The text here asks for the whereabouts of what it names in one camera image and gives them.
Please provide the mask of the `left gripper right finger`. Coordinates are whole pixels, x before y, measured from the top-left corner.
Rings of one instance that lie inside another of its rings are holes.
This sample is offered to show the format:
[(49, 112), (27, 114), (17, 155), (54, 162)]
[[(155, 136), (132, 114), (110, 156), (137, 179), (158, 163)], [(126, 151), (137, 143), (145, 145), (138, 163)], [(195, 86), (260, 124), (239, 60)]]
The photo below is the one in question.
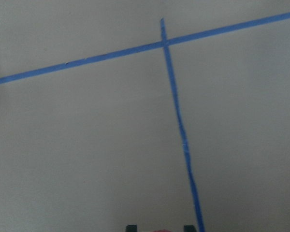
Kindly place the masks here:
[(195, 227), (193, 225), (184, 225), (183, 232), (195, 232)]

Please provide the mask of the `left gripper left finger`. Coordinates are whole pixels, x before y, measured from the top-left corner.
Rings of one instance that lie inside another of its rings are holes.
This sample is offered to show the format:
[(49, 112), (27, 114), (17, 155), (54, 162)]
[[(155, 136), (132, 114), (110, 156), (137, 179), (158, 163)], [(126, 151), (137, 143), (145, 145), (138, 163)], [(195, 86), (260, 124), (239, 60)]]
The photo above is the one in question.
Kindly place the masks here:
[(125, 232), (137, 232), (137, 225), (127, 225)]

